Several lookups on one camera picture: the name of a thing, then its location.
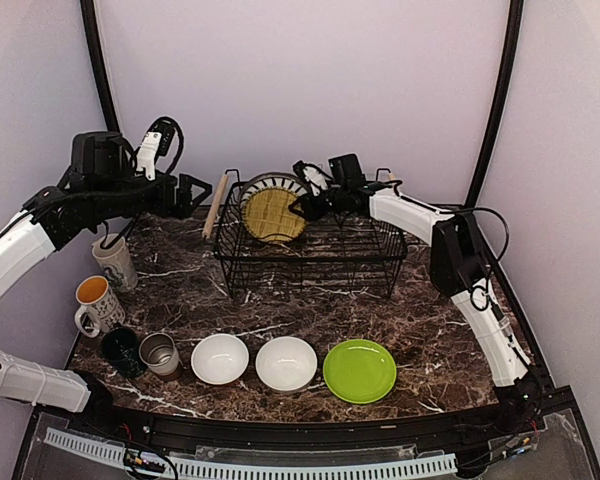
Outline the blue striped white plate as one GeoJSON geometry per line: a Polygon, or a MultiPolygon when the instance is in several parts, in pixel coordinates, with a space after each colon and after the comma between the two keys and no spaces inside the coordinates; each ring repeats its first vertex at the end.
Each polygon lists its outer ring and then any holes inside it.
{"type": "Polygon", "coordinates": [[[239,199],[241,202],[246,202],[254,194],[271,188],[281,188],[296,196],[302,196],[308,192],[307,185],[297,176],[284,172],[268,172],[246,182],[241,187],[239,199]]]}

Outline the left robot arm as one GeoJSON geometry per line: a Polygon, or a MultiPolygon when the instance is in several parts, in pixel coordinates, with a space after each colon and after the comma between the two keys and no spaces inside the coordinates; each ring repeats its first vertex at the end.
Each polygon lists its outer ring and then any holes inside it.
{"type": "MultiPolygon", "coordinates": [[[[209,183],[175,175],[184,148],[166,170],[156,160],[184,135],[167,117],[156,120],[138,148],[118,132],[74,137],[71,162],[59,183],[27,200],[0,231],[0,299],[26,273],[63,249],[84,230],[110,219],[143,213],[184,219],[212,192],[209,183]]],[[[104,399],[106,389],[90,374],[58,370],[0,350],[0,398],[81,413],[100,436],[121,427],[120,412],[104,399]]]]}

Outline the dark green mug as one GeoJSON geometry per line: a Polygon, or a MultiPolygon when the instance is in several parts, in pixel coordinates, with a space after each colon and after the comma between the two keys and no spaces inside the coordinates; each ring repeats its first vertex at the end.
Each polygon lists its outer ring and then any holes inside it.
{"type": "Polygon", "coordinates": [[[136,333],[126,327],[109,331],[100,344],[102,357],[126,379],[138,378],[147,370],[147,365],[140,358],[139,347],[136,333]]]}

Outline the green plastic plate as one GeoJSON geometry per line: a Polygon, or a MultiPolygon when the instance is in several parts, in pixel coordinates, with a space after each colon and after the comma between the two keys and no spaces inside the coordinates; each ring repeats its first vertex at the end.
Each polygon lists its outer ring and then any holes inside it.
{"type": "Polygon", "coordinates": [[[371,340],[352,339],[337,344],[328,352],[322,376],[337,398],[365,405],[389,394],[397,379],[397,366],[382,345],[371,340]]]}

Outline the patterned white mug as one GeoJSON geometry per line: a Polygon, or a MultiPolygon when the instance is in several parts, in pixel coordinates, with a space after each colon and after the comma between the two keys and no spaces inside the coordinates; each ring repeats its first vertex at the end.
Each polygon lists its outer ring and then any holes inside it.
{"type": "Polygon", "coordinates": [[[95,275],[83,280],[75,297],[79,307],[74,322],[78,331],[88,338],[105,334],[126,320],[125,311],[104,276],[95,275]]]}

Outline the orange bowl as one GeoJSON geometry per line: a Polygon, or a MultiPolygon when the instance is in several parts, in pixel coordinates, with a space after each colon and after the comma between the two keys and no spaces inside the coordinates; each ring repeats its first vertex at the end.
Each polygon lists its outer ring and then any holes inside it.
{"type": "Polygon", "coordinates": [[[201,340],[191,354],[196,377],[209,385],[226,385],[238,380],[249,363],[249,351],[238,337],[214,334],[201,340]]]}

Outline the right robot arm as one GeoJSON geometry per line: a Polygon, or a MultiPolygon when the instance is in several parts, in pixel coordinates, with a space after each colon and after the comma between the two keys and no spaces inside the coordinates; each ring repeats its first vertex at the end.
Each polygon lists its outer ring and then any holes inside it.
{"type": "Polygon", "coordinates": [[[484,243],[471,209],[449,210],[409,197],[400,181],[370,181],[358,157],[347,154],[328,161],[330,173],[298,161],[293,172],[306,188],[289,210],[308,221],[326,214],[365,215],[417,237],[430,248],[429,277],[471,327],[498,388],[520,383],[529,360],[496,299],[484,243]]]}

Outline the yellow woven plate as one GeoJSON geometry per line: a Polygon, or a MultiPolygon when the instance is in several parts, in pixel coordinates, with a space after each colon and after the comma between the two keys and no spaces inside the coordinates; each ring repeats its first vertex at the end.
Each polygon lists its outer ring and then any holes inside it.
{"type": "Polygon", "coordinates": [[[286,243],[296,239],[307,224],[302,216],[289,210],[298,199],[298,194],[279,187],[256,192],[242,207],[246,230],[265,243],[286,243]]]}

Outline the floral white tall cup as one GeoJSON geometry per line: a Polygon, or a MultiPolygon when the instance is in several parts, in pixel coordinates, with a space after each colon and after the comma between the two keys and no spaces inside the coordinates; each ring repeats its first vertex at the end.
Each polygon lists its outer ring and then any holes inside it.
{"type": "Polygon", "coordinates": [[[138,284],[138,276],[124,236],[108,234],[92,243],[91,253],[111,286],[119,292],[130,292],[138,284]]]}

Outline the white ceramic bowl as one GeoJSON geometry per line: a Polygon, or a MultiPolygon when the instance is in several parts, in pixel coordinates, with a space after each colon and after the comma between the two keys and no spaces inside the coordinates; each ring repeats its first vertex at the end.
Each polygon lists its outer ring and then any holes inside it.
{"type": "Polygon", "coordinates": [[[268,388],[290,393],[303,389],[314,378],[317,355],[306,341],[284,336],[265,343],[257,353],[256,373],[268,388]]]}

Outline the white brown-band cup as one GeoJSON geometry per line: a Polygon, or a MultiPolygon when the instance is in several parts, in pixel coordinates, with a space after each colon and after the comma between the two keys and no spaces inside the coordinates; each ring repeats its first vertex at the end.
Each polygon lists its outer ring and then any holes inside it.
{"type": "Polygon", "coordinates": [[[146,336],[139,347],[140,359],[149,370],[164,382],[177,380],[184,368],[171,336],[153,333],[146,336]]]}

